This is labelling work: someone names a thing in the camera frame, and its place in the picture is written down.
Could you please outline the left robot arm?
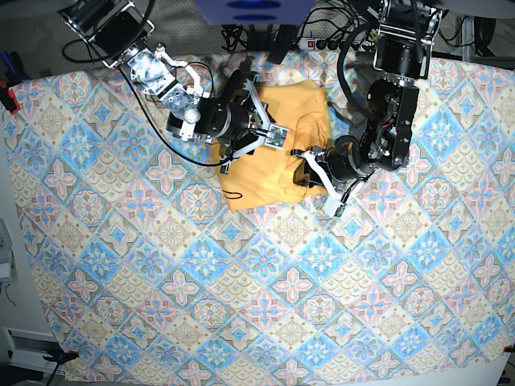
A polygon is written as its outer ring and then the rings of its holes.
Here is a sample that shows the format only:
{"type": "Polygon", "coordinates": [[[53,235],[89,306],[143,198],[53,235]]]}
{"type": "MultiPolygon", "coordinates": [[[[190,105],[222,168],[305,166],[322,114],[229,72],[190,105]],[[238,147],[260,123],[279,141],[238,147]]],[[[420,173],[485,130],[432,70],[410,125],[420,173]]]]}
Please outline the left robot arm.
{"type": "Polygon", "coordinates": [[[441,18],[440,9],[422,1],[381,1],[377,16],[349,32],[339,45],[337,79],[347,102],[365,117],[365,130],[360,138],[346,134],[326,147],[290,152],[303,161],[295,171],[295,184],[327,191],[327,216],[341,216],[349,197],[375,170],[396,171],[408,164],[419,93],[415,82],[429,74],[441,18]],[[380,77],[361,104],[345,78],[344,62],[355,38],[371,29],[377,33],[372,66],[380,77]]]}

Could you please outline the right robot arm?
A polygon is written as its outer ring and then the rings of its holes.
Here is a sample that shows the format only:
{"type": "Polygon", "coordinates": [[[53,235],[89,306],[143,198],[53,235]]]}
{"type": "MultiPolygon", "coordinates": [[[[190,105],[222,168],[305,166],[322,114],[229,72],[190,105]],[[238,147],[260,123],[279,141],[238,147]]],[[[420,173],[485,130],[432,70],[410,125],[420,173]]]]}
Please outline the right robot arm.
{"type": "Polygon", "coordinates": [[[71,1],[57,12],[99,61],[108,68],[127,66],[130,86],[169,110],[166,129],[174,138],[220,145],[216,166],[221,173],[261,146],[282,149],[289,130],[277,124],[261,101],[258,74],[240,66],[220,94],[206,91],[192,64],[173,60],[161,43],[154,50],[146,45],[155,28],[153,7],[150,3],[140,13],[131,1],[71,1]]]}

